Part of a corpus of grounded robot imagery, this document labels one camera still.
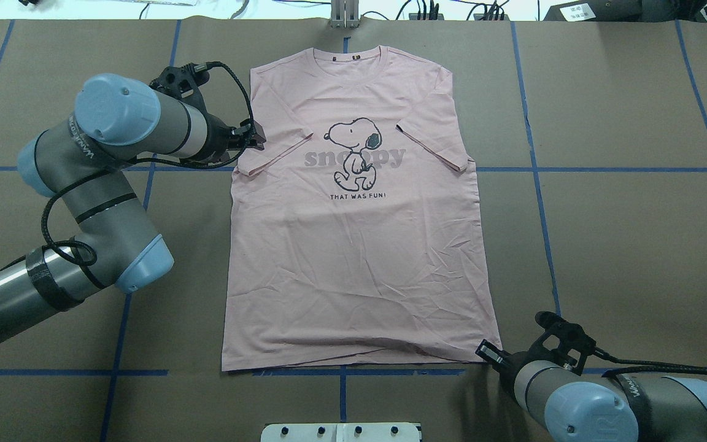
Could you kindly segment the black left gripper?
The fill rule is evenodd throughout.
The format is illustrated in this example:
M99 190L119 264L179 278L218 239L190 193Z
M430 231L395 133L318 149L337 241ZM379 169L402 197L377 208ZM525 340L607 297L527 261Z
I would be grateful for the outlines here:
M239 126L229 126L211 113L206 113L204 118L207 123L204 161L228 161L244 149L264 150L266 136L258 122L243 120Z

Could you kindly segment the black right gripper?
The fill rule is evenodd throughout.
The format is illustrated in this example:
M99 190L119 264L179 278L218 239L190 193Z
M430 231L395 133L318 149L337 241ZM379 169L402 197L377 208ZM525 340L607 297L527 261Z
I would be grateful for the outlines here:
M521 370L525 364L532 361L530 353L527 351L511 354L500 349L488 339L481 341L475 350L475 354L493 367L493 369L496 369L499 375L500 387L506 394L514 393L514 383L516 382L519 370Z

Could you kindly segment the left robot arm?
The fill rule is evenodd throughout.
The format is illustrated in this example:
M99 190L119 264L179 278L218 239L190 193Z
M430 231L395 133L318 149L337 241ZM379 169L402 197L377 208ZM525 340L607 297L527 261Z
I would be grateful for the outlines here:
M252 114L229 126L208 113L198 89L208 78L206 64L166 68L150 84L98 74L65 121L20 151L18 173L48 198L44 244L0 269L0 343L103 289L134 293L173 268L124 170L147 161L216 169L266 140Z

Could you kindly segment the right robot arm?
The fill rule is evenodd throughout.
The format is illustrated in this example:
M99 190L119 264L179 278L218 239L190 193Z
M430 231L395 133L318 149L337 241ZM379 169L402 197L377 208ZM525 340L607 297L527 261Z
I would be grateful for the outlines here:
M476 354L555 441L707 441L707 381L616 374L584 380L550 356L483 341Z

